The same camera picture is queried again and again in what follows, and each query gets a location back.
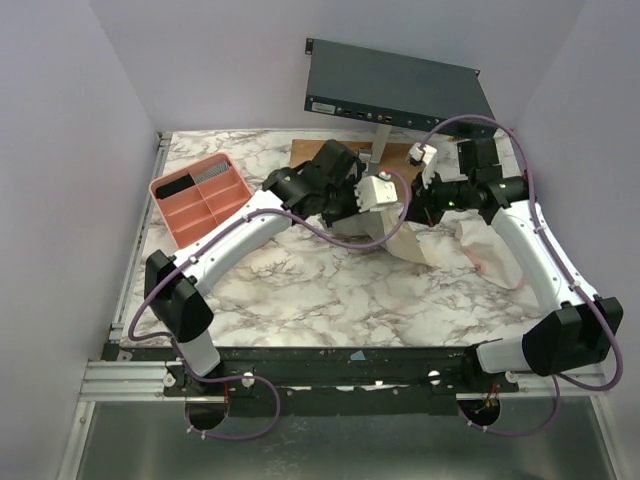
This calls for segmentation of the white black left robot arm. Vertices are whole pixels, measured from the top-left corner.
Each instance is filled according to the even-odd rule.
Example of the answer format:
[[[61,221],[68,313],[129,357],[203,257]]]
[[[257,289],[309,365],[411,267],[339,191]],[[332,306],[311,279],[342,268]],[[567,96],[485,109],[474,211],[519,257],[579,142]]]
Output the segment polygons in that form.
[[[312,159],[272,171],[260,190],[200,240],[171,256],[158,250],[147,258],[143,307],[170,332],[197,393],[214,393],[222,380],[205,296],[247,255],[290,228],[294,217],[356,213],[354,187],[363,171],[356,153],[328,140]]]

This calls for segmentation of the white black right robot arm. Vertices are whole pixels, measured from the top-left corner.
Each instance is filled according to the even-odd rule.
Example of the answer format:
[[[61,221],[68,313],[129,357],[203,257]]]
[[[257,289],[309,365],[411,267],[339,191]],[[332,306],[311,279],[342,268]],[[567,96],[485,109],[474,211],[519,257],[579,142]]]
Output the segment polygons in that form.
[[[477,211],[505,242],[544,315],[519,337],[474,346],[473,359],[459,370],[462,384],[480,392],[497,373],[549,376],[602,362],[623,317],[619,301],[602,297],[578,273],[530,196],[527,180],[504,176],[494,139],[459,143],[457,158],[462,179],[444,181],[436,171],[435,148],[410,148],[408,161],[423,170],[411,184],[408,220],[434,226],[447,211]]]

